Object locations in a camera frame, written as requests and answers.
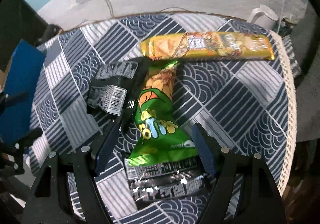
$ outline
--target blue and white tablecloth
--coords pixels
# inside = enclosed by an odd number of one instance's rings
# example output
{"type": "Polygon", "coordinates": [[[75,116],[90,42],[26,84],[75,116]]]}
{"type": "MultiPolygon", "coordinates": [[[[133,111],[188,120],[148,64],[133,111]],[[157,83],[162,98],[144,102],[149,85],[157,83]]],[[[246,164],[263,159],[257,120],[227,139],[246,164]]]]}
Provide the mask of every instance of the blue and white tablecloth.
{"type": "MultiPolygon", "coordinates": [[[[205,14],[157,14],[113,19],[59,35],[39,46],[47,56],[38,80],[30,128],[44,134],[30,149],[34,174],[50,151],[73,152],[108,123],[102,113],[86,114],[90,80],[101,64],[141,56],[139,44],[161,34],[228,31],[263,34],[275,52],[272,61],[192,62],[180,66],[173,95],[173,116],[187,133],[200,122],[221,146],[243,155],[261,153],[276,182],[284,165],[288,97],[278,49],[270,31],[254,24],[205,14]]],[[[104,173],[96,178],[115,223],[193,224],[207,196],[159,201],[137,211],[130,196],[121,152],[132,151],[139,136],[132,124],[121,135],[104,173]]],[[[73,175],[69,186],[75,212],[84,217],[73,175]]],[[[237,179],[227,217],[234,214],[237,179]]]]}

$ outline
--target black snack package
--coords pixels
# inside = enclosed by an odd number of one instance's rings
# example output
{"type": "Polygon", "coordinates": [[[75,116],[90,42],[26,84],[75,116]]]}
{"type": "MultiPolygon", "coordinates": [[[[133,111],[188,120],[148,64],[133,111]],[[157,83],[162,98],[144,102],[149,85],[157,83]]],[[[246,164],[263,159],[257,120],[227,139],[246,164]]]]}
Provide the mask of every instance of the black snack package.
{"type": "Polygon", "coordinates": [[[190,179],[204,174],[198,156],[150,166],[129,166],[129,158],[124,155],[124,167],[130,189],[167,185],[181,179],[190,179]]]}
{"type": "Polygon", "coordinates": [[[87,113],[100,110],[111,118],[121,116],[121,127],[126,128],[136,111],[137,97],[151,62],[147,57],[138,57],[101,65],[90,83],[87,113]]]}
{"type": "Polygon", "coordinates": [[[211,188],[207,177],[200,175],[190,179],[181,179],[168,185],[132,189],[131,194],[138,210],[141,210],[158,200],[208,194],[211,188]]]}

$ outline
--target white cable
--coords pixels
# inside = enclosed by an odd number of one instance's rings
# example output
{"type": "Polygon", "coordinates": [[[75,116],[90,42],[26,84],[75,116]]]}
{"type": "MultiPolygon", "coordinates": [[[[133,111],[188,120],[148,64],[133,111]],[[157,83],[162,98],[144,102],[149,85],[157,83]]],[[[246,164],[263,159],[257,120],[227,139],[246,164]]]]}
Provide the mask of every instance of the white cable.
{"type": "Polygon", "coordinates": [[[279,30],[280,30],[280,25],[281,25],[281,21],[282,21],[282,13],[283,13],[284,4],[285,4],[285,0],[283,0],[283,4],[282,4],[281,14],[280,14],[280,17],[279,17],[279,25],[278,25],[277,34],[279,34],[279,30]]]}

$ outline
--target tablecloth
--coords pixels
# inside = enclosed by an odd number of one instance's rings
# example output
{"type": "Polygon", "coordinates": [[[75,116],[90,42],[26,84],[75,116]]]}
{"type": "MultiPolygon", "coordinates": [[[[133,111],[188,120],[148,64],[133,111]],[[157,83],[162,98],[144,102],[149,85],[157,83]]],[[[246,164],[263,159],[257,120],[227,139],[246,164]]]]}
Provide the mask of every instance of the tablecloth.
{"type": "MultiPolygon", "coordinates": [[[[200,122],[209,135],[218,136],[221,146],[243,155],[262,154],[282,193],[294,152],[296,110],[290,62],[281,38],[254,24],[206,14],[112,19],[85,25],[39,46],[47,56],[36,87],[30,128],[41,127],[44,134],[30,148],[33,173],[50,151],[70,153],[88,145],[90,137],[108,123],[101,112],[86,114],[89,83],[101,64],[141,56],[139,44],[151,36],[203,31],[263,34],[276,58],[179,66],[173,116],[188,134],[191,126],[200,122]]],[[[195,223],[208,196],[159,201],[137,211],[121,153],[132,151],[139,134],[133,123],[127,133],[121,133],[106,171],[95,179],[112,220],[121,224],[195,223]]],[[[75,180],[72,174],[68,177],[75,212],[83,218],[75,180]]],[[[237,178],[226,217],[235,212],[240,183],[237,178]]]]}

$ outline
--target silver screw head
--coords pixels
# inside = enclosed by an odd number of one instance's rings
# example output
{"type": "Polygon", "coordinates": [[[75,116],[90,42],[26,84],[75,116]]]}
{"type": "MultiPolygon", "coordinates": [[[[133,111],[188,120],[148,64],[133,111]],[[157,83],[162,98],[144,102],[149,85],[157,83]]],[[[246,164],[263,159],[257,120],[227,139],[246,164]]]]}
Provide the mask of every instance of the silver screw head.
{"type": "Polygon", "coordinates": [[[230,152],[230,149],[228,147],[221,147],[221,152],[227,154],[230,152]]]}
{"type": "Polygon", "coordinates": [[[256,159],[261,159],[261,157],[262,157],[259,153],[255,153],[253,156],[256,159]]]}
{"type": "Polygon", "coordinates": [[[89,146],[84,146],[84,147],[81,147],[81,151],[82,152],[88,152],[90,150],[90,147],[89,146]]]}
{"type": "Polygon", "coordinates": [[[50,152],[49,153],[49,158],[54,158],[55,156],[57,155],[57,153],[56,152],[50,152]]]}

